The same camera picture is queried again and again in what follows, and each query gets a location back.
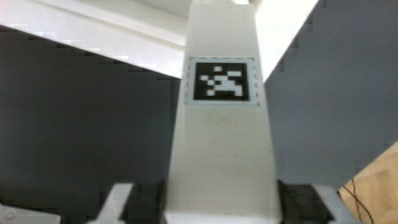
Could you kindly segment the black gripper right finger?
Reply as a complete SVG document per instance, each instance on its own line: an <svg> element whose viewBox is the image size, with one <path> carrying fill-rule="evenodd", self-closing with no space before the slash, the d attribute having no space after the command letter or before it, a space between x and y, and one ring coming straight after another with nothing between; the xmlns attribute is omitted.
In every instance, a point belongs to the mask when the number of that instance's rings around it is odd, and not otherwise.
<svg viewBox="0 0 398 224"><path fill-rule="evenodd" d="M325 185L277 181L281 224L363 224L354 217L334 189Z"/></svg>

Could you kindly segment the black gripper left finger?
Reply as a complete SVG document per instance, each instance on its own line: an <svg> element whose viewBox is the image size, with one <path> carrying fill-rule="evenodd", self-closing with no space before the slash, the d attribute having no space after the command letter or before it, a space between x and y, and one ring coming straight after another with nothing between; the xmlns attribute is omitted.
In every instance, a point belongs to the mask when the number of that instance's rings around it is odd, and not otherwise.
<svg viewBox="0 0 398 224"><path fill-rule="evenodd" d="M164 224L165 179L96 187L98 211L87 224Z"/></svg>

